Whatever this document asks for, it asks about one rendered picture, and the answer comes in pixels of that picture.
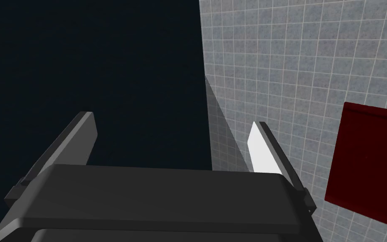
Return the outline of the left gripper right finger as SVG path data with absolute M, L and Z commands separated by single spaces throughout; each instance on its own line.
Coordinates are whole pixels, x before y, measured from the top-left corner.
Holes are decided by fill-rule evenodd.
M 249 170 L 255 173 L 280 174 L 285 177 L 301 196 L 309 213 L 313 214 L 316 210 L 316 204 L 312 195 L 302 184 L 298 174 L 265 122 L 253 122 L 247 145 L 252 163 L 252 168 Z

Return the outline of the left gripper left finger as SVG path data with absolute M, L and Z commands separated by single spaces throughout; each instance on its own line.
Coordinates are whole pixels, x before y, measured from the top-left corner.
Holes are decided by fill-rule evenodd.
M 82 111 L 66 126 L 48 149 L 33 164 L 28 173 L 19 179 L 4 202 L 11 208 L 31 181 L 53 164 L 86 165 L 97 139 L 97 127 L 92 112 Z

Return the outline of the dark red square object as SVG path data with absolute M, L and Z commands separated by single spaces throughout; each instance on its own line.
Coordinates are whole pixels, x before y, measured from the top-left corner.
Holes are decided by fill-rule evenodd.
M 387 224 L 387 109 L 344 103 L 324 199 Z

